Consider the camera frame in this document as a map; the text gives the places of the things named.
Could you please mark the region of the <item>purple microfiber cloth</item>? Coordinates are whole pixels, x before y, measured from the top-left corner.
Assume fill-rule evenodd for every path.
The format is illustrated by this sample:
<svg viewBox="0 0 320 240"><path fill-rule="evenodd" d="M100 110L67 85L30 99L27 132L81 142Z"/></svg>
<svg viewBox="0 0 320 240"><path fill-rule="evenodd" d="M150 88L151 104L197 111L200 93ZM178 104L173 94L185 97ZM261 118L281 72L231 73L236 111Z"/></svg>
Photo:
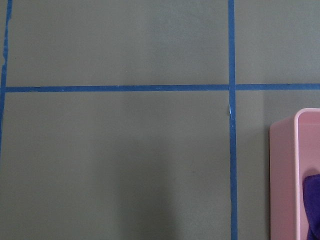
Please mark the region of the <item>purple microfiber cloth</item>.
<svg viewBox="0 0 320 240"><path fill-rule="evenodd" d="M307 176L302 184L303 203L308 222L307 240L320 239L320 175Z"/></svg>

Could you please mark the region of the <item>pink plastic bin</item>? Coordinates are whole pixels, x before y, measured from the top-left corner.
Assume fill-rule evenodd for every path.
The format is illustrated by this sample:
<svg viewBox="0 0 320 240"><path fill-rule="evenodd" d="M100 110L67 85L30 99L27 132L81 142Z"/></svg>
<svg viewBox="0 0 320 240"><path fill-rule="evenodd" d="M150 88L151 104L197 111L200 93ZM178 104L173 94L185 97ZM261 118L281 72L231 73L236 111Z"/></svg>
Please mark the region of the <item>pink plastic bin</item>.
<svg viewBox="0 0 320 240"><path fill-rule="evenodd" d="M269 128L270 238L305 240L303 182L320 172L320 110L303 108Z"/></svg>

